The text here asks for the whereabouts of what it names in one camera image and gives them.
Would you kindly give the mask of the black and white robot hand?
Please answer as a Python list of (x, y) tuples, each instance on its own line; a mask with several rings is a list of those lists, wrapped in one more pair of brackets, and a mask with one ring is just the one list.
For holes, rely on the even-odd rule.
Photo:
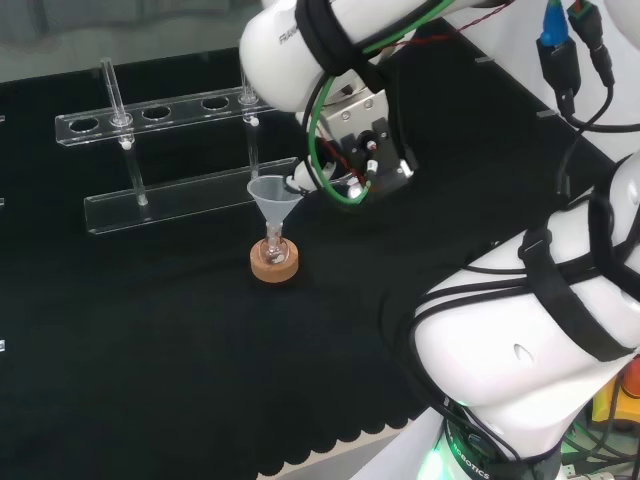
[(331, 102), (334, 78), (323, 74), (302, 113), (308, 153), (285, 178), (285, 190), (319, 193), (333, 207), (357, 212), (411, 181), (418, 169), (402, 138), (389, 87), (364, 86)]

